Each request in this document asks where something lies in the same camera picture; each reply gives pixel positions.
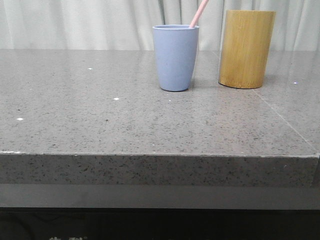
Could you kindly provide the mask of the white pleated curtain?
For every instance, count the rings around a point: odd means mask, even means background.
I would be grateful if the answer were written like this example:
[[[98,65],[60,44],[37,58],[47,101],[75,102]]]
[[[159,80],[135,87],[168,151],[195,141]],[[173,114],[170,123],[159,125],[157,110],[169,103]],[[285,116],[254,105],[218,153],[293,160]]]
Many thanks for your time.
[[[198,0],[3,0],[2,49],[152,50],[152,27],[188,25]],[[272,50],[317,51],[317,0],[211,0],[198,25],[199,48],[221,47],[227,10],[274,11]]]

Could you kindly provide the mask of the blue plastic cup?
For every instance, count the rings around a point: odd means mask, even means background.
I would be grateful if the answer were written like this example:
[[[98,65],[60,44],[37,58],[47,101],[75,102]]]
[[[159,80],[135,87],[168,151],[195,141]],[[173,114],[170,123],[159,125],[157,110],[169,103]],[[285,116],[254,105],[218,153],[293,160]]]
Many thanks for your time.
[[[199,27],[156,25],[153,47],[160,88],[181,92],[189,88],[198,50]]]

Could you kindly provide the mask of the bamboo cylindrical holder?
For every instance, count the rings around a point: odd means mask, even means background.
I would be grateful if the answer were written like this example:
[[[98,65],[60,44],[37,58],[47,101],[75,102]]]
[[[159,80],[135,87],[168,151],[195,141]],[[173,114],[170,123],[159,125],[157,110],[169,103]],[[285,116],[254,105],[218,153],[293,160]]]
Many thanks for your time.
[[[276,12],[227,10],[219,83],[237,89],[263,85]]]

